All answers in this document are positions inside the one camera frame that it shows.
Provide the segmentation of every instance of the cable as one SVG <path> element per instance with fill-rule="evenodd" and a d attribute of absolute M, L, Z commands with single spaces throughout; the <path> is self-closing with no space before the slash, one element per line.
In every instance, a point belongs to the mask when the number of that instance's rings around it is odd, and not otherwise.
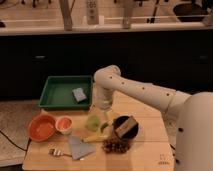
<path fill-rule="evenodd" d="M 17 147 L 17 148 L 19 148 L 19 149 L 21 149 L 21 150 L 23 150 L 23 151 L 27 151 L 27 149 L 24 149 L 24 148 L 18 146 L 17 144 L 15 144 L 15 143 L 14 143 L 7 135 L 5 135 L 5 133 L 2 132 L 1 130 L 0 130 L 0 133 L 8 140 L 11 144 L 13 144 L 15 147 Z"/>
<path fill-rule="evenodd" d="M 175 150 L 175 147 L 174 147 L 173 145 L 170 144 L 170 147 L 171 147 L 173 150 Z"/>
<path fill-rule="evenodd" d="M 1 7 L 0 9 L 8 9 L 8 8 L 11 8 L 11 7 L 14 7 L 14 6 L 18 5 L 19 3 L 20 3 L 20 0 L 17 0 L 13 4 L 11 4 L 9 6 Z"/>

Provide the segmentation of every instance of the chair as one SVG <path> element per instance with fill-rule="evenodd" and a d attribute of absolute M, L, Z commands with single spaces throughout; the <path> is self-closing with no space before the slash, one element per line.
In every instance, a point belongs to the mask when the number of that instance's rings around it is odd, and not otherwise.
<path fill-rule="evenodd" d="M 196 0 L 176 5 L 173 8 L 173 12 L 181 22 L 199 22 L 208 14 L 206 10 L 196 4 Z"/>

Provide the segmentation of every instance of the floor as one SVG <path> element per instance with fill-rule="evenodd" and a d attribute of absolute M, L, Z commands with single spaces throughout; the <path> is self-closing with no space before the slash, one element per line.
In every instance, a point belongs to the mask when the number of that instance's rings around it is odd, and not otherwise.
<path fill-rule="evenodd" d="M 104 24 L 122 23 L 123 4 L 122 0 L 118 0 L 115 4 L 113 0 L 98 0 L 99 15 L 103 16 Z M 173 8 L 180 3 L 189 3 L 190 0 L 169 0 L 165 2 L 160 0 L 144 0 L 140 7 L 137 2 L 134 4 L 133 22 L 147 23 L 157 7 L 156 23 L 180 22 L 173 12 Z M 48 0 L 40 0 L 37 7 L 32 7 L 32 1 L 25 0 L 25 5 L 21 4 L 21 0 L 6 0 L 0 4 L 0 19 L 6 24 L 6 27 L 41 27 L 41 26 L 62 26 L 63 20 L 58 0 L 52 0 L 49 4 Z M 84 0 L 75 1 L 72 11 L 72 19 L 75 26 L 85 23 L 86 4 Z"/>

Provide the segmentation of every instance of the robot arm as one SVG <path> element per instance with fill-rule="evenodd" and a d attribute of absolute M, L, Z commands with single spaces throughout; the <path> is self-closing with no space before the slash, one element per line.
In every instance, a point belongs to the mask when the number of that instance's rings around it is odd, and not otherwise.
<path fill-rule="evenodd" d="M 118 90 L 162 113 L 172 114 L 176 117 L 184 101 L 190 96 L 174 89 L 125 79 L 120 75 L 120 69 L 115 65 L 96 71 L 94 80 L 98 85 L 97 105 L 101 109 L 107 109 L 112 105 L 113 92 Z"/>
<path fill-rule="evenodd" d="M 142 101 L 162 113 L 179 116 L 174 171 L 212 171 L 213 93 L 189 95 L 173 89 L 122 78 L 117 66 L 98 70 L 97 105 L 112 105 L 113 92 L 118 90 Z"/>

